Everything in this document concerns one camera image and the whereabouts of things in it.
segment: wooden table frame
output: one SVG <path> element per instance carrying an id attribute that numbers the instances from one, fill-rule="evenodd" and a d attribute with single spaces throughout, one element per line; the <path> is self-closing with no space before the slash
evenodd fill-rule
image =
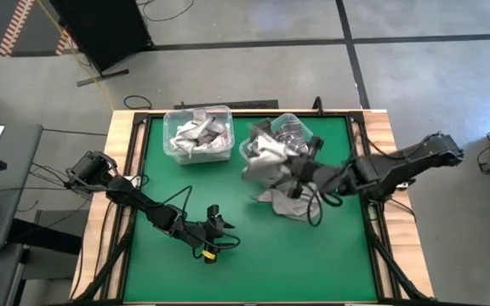
<path id="1" fill-rule="evenodd" d="M 145 147 L 145 122 L 146 116 L 140 114 L 150 113 L 163 115 L 168 110 L 118 110 L 113 113 L 111 126 L 105 144 L 105 153 L 123 167 L 124 175 L 134 176 L 140 170 L 142 149 Z M 301 116 L 314 116 L 317 110 L 233 110 L 236 116 L 244 113 L 254 114 L 278 114 L 292 112 Z M 356 152 L 359 155 L 369 154 L 372 149 L 368 142 L 361 137 L 362 133 L 373 141 L 381 150 L 391 152 L 396 150 L 389 117 L 386 110 L 325 110 L 325 114 L 347 114 L 352 120 L 353 131 L 356 135 Z M 393 197 L 399 202 L 410 207 L 407 192 L 397 191 Z M 433 296 L 429 276 L 423 258 L 423 251 L 419 241 L 416 224 L 413 217 L 399 207 L 385 206 L 385 212 L 378 217 L 381 211 L 370 209 L 370 218 L 378 235 L 392 252 L 393 258 L 401 266 L 407 277 L 425 295 Z M 99 271 L 107 259 L 107 254 L 117 241 L 122 237 L 130 217 L 129 208 L 119 208 L 110 204 L 104 193 L 96 193 L 92 200 L 88 222 L 84 233 L 83 266 L 77 263 L 77 270 L 72 288 L 78 282 L 78 296 L 94 278 L 97 267 Z M 393 277 L 388 273 L 385 262 L 377 254 L 372 258 L 374 280 L 377 283 L 376 292 L 378 298 L 405 297 Z M 103 298 L 121 297 L 121 279 L 125 275 L 123 256 L 115 264 L 110 281 L 106 282 L 100 290 L 99 296 Z"/>

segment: clear plastic box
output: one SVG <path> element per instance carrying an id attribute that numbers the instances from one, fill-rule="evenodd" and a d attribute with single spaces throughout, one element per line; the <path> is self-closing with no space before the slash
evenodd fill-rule
<path id="1" fill-rule="evenodd" d="M 302 129 L 304 130 L 304 137 L 305 137 L 305 141 L 310 141 L 311 137 L 313 136 L 313 132 L 307 128 L 307 126 L 300 120 L 298 119 L 297 116 L 293 115 L 293 114 L 290 114 L 290 113 L 286 113 L 286 114 L 282 114 L 280 115 L 279 117 L 277 117 L 276 119 L 272 120 L 271 121 L 271 131 L 272 132 L 275 132 L 275 131 L 278 131 L 281 129 L 281 126 L 287 122 L 290 122 L 290 121 L 299 121 L 301 124 L 302 124 Z M 249 144 L 249 139 L 245 139 L 243 140 L 240 144 L 239 144 L 239 153 L 242 155 L 242 157 L 248 162 L 249 160 L 249 157 L 247 156 L 247 146 Z"/>
<path id="2" fill-rule="evenodd" d="M 191 156 L 184 150 L 173 150 L 169 140 L 177 134 L 178 126 L 183 126 L 194 118 L 194 109 L 169 111 L 163 117 L 163 151 L 168 156 L 172 156 L 181 165 L 227 161 L 231 157 L 231 148 L 234 146 L 235 140 L 230 108 L 221 105 L 203 107 L 203 109 L 208 113 L 208 116 L 216 116 L 216 120 L 226 125 L 230 141 L 224 148 L 207 149 L 201 152 L 192 151 Z"/>

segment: gray floor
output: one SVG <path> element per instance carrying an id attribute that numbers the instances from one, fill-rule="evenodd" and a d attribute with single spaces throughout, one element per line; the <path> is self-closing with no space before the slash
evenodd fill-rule
<path id="1" fill-rule="evenodd" d="M 188 3 L 156 0 L 146 11 L 163 18 Z M 345 0 L 345 7 L 353 37 L 490 33 L 490 0 Z M 149 30 L 160 44 L 343 36 L 328 0 L 196 0 L 178 19 L 150 23 Z M 490 304 L 490 176 L 476 166 L 490 131 L 490 41 L 358 45 L 356 51 L 370 104 L 389 110 L 399 147 L 443 131 L 465 148 L 463 164 L 424 173 L 410 194 L 436 296 Z M 360 107 L 345 46 L 143 53 L 114 70 L 121 68 L 131 74 L 103 82 L 116 109 L 129 94 L 148 97 L 158 109 L 180 101 L 251 99 L 309 108 L 317 95 L 327 107 Z M 75 86 L 86 77 L 70 55 L 0 59 L 0 122 L 105 132 L 111 118 L 106 99 L 95 85 Z M 69 167 L 104 141 L 45 133 L 36 161 Z M 25 193 L 22 205 L 35 200 L 43 210 L 80 205 L 57 191 Z M 36 291 L 46 285 L 29 284 L 23 304 L 40 304 Z M 60 294 L 42 302 L 60 302 L 69 283 L 54 288 Z"/>

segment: green table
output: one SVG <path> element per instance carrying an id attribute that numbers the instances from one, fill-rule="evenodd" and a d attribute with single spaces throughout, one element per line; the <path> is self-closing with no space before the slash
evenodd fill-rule
<path id="1" fill-rule="evenodd" d="M 251 198 L 261 188 L 243 182 L 246 162 L 238 146 L 250 122 L 262 116 L 234 116 L 236 145 L 229 161 L 178 165 L 162 149 L 162 118 L 153 117 L 144 152 L 143 191 L 161 201 L 193 186 L 186 208 L 189 220 L 204 220 L 206 209 L 220 205 L 231 233 L 242 239 L 215 264 L 194 259 L 189 246 L 136 217 L 133 245 L 123 283 L 132 302 L 344 302 L 375 301 L 376 291 L 358 196 L 342 207 L 324 205 L 322 224 L 277 216 L 271 204 Z M 320 162 L 339 164 L 350 154 L 349 121 L 344 116 L 308 116 L 300 120 L 325 139 Z M 181 206 L 184 194 L 172 201 Z"/>

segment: yellow cable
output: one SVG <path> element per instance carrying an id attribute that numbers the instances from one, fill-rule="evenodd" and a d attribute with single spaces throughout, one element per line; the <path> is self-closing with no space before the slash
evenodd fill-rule
<path id="1" fill-rule="evenodd" d="M 54 19 L 54 17 L 52 17 L 52 15 L 48 12 L 47 8 L 45 8 L 45 6 L 43 5 L 43 3 L 41 2 L 41 0 L 36 0 L 36 1 L 39 4 L 39 6 L 41 7 L 41 9 L 43 10 L 43 12 L 50 19 L 50 21 L 52 21 L 52 24 L 56 27 L 56 29 L 58 29 L 58 32 L 60 33 L 60 35 L 63 36 L 64 35 L 64 30 L 60 27 L 60 25 L 58 25 L 58 21 L 56 21 Z M 67 40 L 67 45 L 69 46 L 69 48 L 71 49 L 71 52 L 73 53 L 73 59 L 75 59 L 75 61 L 77 62 L 77 64 L 81 68 L 83 68 L 83 70 L 86 71 L 86 73 L 88 73 L 88 75 L 92 78 L 92 81 L 94 81 L 94 83 L 96 85 L 98 85 L 98 88 L 100 88 L 101 92 L 103 93 L 103 95 L 105 96 L 107 102 L 109 103 L 109 106 L 111 107 L 111 111 L 115 111 L 115 108 L 113 107 L 111 96 L 107 93 L 107 91 L 103 88 L 103 86 L 101 86 L 101 84 L 98 82 L 98 80 L 95 79 L 95 76 L 92 74 L 92 72 L 90 72 L 88 69 L 86 69 L 85 67 L 83 67 L 80 64 L 80 60 L 77 57 L 77 52 L 75 52 L 75 49 L 73 48 L 73 46 L 71 46 L 70 41 L 71 41 L 71 39 L 68 39 Z"/>

